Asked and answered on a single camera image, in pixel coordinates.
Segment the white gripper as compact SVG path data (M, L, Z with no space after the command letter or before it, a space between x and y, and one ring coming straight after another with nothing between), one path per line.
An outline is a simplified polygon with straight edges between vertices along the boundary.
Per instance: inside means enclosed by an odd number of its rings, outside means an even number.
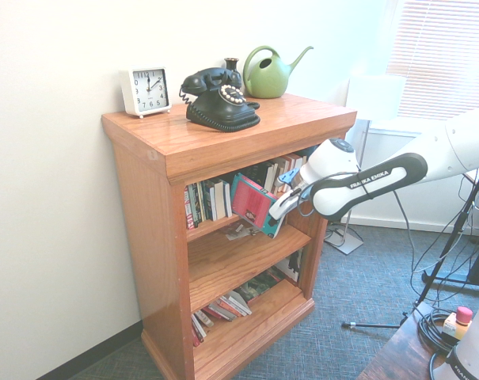
M269 208L269 215L275 219L280 220L286 216L290 211L294 210L300 203L302 194L301 188L294 188L285 192L273 205Z

